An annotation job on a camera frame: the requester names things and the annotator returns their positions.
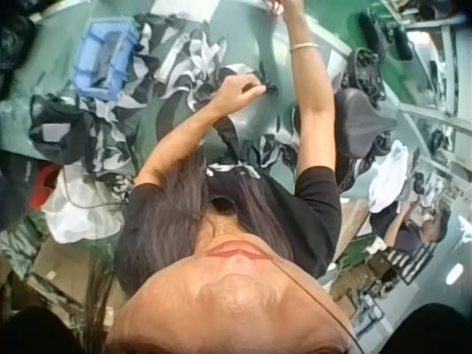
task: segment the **black bag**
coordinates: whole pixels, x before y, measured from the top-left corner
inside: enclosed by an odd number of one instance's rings
[[[0,23],[0,70],[23,65],[36,34],[35,24],[26,17],[13,15]]]
[[[32,125],[29,138],[35,149],[47,160],[67,165],[79,161],[89,142],[93,117],[53,95],[35,95],[31,99]],[[47,125],[68,125],[68,131],[57,142],[45,139]]]

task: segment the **woman's hand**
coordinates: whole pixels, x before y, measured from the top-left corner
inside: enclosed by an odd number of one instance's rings
[[[305,12],[305,4],[303,0],[269,0],[272,3],[272,12],[281,15],[285,21],[290,21],[295,15]]]
[[[243,109],[266,89],[252,74],[228,76],[208,106],[221,118]]]

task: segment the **ceiling light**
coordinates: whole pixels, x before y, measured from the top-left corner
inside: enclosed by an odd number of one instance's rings
[[[460,275],[464,271],[464,266],[462,264],[457,263],[454,268],[449,272],[448,277],[445,279],[445,283],[447,285],[453,285],[456,280],[459,279]]]

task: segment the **bicycle saddle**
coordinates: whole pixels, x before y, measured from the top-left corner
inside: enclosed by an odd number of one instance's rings
[[[335,95],[336,148],[350,159],[363,159],[375,139],[393,131],[397,121],[382,117],[368,96],[356,88],[346,88]]]

